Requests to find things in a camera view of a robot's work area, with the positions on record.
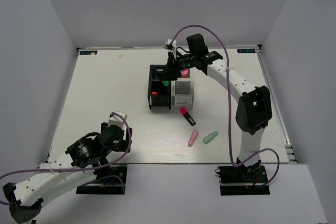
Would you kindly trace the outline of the pink cap glitter bottle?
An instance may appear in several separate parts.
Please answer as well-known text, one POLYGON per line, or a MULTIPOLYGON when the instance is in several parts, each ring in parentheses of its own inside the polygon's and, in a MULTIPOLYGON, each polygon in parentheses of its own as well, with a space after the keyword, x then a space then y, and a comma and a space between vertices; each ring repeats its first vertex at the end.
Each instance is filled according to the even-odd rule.
POLYGON ((182 70, 181 78, 190 78, 190 71, 188 69, 182 70))

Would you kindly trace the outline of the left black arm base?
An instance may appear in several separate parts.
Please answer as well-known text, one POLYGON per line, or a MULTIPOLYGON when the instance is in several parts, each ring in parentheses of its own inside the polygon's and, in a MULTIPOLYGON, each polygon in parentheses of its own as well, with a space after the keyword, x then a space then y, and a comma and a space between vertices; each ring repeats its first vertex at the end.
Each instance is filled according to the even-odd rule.
POLYGON ((77 187, 77 195, 124 195, 127 183, 127 165, 111 166, 110 177, 77 187))

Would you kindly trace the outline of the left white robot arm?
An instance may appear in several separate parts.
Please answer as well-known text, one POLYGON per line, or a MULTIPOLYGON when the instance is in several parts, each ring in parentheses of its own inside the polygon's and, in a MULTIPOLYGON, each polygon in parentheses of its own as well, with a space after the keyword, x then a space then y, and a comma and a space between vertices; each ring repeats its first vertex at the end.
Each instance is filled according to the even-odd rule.
POLYGON ((20 183, 3 186, 9 212, 16 223, 26 223, 57 197, 87 184, 117 180, 123 185, 112 152, 126 154, 131 150, 132 129, 123 122, 103 122, 100 132, 91 132, 70 145, 47 168, 20 183))

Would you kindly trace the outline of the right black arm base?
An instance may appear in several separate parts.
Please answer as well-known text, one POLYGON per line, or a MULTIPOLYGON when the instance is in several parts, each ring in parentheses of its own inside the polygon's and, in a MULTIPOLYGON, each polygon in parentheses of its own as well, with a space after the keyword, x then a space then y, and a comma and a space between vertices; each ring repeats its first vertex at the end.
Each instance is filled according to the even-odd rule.
POLYGON ((238 168, 232 166, 219 166, 215 173, 219 177, 221 196, 259 196, 270 195, 269 186, 263 186, 268 181, 266 169, 259 169, 244 177, 238 168))

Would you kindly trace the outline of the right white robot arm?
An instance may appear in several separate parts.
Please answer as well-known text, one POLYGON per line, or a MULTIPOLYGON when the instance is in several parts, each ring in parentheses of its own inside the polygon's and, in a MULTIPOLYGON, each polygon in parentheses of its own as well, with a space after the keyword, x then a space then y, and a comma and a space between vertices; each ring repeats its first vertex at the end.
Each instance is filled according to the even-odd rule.
POLYGON ((186 40, 188 51, 184 55, 178 52, 175 41, 165 42, 164 48, 169 53, 159 78, 176 81, 183 70, 196 68, 227 90, 229 99, 237 102, 235 121, 241 130, 240 151, 234 167, 241 180, 250 181, 261 167, 261 138, 272 118, 269 89, 251 84, 228 67, 221 54, 209 51, 201 34, 188 36, 186 40))

